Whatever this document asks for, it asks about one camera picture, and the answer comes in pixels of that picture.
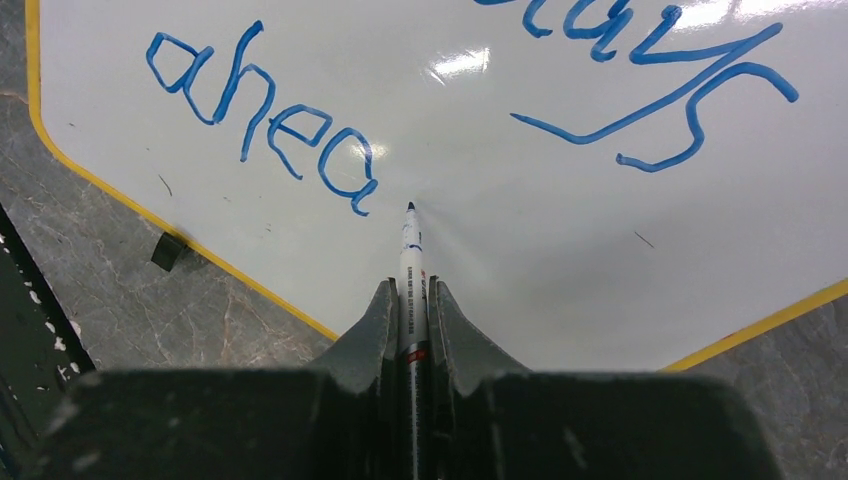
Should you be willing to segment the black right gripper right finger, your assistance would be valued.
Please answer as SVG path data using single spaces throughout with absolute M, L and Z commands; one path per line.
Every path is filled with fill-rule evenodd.
M 441 479 L 777 479 L 744 398 L 686 374 L 533 371 L 429 281 Z

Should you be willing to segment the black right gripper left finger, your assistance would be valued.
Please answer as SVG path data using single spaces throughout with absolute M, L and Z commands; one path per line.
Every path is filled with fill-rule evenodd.
M 59 403 L 33 479 L 395 479 L 393 280 L 302 367 L 103 370 Z

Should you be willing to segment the yellow framed whiteboard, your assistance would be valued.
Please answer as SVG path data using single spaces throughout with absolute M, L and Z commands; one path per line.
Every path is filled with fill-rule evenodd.
M 843 1 L 29 1 L 48 149 L 331 336 L 424 265 L 540 369 L 847 291 Z

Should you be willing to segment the blue whiteboard marker pen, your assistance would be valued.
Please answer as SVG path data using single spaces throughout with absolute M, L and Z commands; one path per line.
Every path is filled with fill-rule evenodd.
M 401 303 L 398 332 L 401 428 L 404 441 L 401 463 L 405 479 L 430 479 L 429 360 L 426 273 L 423 265 L 422 230 L 414 203 L 407 205 L 402 227 L 398 276 Z

